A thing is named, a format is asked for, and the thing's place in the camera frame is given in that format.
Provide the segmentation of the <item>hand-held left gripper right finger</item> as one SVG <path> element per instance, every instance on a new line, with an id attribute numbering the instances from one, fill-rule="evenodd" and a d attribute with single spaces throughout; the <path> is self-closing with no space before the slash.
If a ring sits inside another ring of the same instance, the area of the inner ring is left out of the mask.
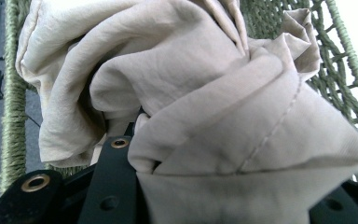
<path id="1" fill-rule="evenodd" d="M 343 183 L 312 207 L 310 224 L 358 224 L 358 183 Z"/>

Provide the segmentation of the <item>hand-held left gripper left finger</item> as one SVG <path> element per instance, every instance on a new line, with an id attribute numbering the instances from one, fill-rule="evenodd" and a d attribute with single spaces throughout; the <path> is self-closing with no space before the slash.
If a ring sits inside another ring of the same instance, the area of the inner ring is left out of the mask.
<path id="1" fill-rule="evenodd" d="M 145 198 L 128 160 L 134 134 L 108 137 L 95 164 L 77 224 L 150 224 Z"/>

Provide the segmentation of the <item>green woven basket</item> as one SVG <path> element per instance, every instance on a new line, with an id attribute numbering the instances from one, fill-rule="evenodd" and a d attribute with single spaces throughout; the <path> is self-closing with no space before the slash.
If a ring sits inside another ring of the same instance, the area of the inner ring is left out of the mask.
<path id="1" fill-rule="evenodd" d="M 322 67 L 309 85 L 358 129 L 358 57 L 336 0 L 239 0 L 248 33 L 272 37 L 285 10 L 307 7 L 320 45 Z M 0 190 L 26 171 L 26 92 L 33 87 L 15 69 L 19 36 L 33 0 L 5 0 L 5 80 Z"/>

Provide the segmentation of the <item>beige cloth garment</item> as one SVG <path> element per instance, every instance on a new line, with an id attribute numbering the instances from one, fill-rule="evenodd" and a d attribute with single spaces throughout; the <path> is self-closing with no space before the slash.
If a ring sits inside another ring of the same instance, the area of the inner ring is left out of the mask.
<path id="1" fill-rule="evenodd" d="M 87 165 L 134 124 L 154 224 L 308 224 L 358 173 L 358 132 L 309 86 L 319 67 L 308 10 L 253 39 L 238 0 L 32 0 L 16 59 L 43 162 Z"/>

